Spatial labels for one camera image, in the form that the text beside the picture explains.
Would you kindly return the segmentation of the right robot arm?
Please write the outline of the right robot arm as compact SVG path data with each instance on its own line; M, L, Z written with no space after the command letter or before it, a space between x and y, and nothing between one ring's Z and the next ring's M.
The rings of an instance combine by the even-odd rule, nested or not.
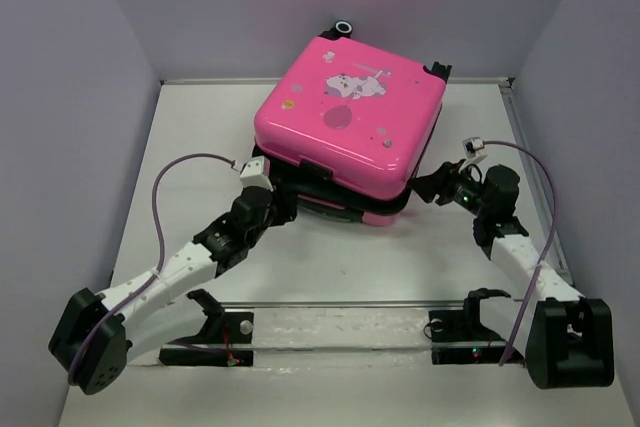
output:
M608 387L615 377L612 314L567 283L534 246L515 214L520 177L504 165L476 180L464 162L445 162L414 178L411 189L426 203L456 203L471 213L473 238L514 292L470 291L460 315L470 338L499 338L503 353L520 354L540 389Z

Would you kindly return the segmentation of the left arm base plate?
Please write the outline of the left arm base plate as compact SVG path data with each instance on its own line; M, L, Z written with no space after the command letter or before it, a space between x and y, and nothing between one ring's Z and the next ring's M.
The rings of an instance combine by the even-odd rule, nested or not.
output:
M178 367L252 367L254 313L227 311L208 319L191 337L164 346L158 361Z

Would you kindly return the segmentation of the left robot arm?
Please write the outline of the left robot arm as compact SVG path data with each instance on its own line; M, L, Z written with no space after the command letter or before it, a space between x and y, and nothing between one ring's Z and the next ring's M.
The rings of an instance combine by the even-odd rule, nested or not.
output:
M245 163L229 212L173 255L161 245L156 267L100 293L84 288L71 296L48 345L69 385L87 395L104 389L126 365L144 321L244 261L267 229L295 220L295 200L273 186L269 169L264 156Z

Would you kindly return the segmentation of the pink hard-shell suitcase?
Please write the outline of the pink hard-shell suitcase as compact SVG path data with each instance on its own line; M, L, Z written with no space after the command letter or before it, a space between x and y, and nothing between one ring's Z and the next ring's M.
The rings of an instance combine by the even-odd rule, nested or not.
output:
M352 34L338 20L304 48L254 116L253 153L287 165L301 207L386 227L408 203L452 68Z

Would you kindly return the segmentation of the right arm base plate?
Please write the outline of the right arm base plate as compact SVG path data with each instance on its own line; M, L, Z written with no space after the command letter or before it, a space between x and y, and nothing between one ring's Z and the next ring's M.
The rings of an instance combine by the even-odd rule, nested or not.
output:
M469 327L461 309L430 310L423 334L436 366L498 364L506 341L484 327Z

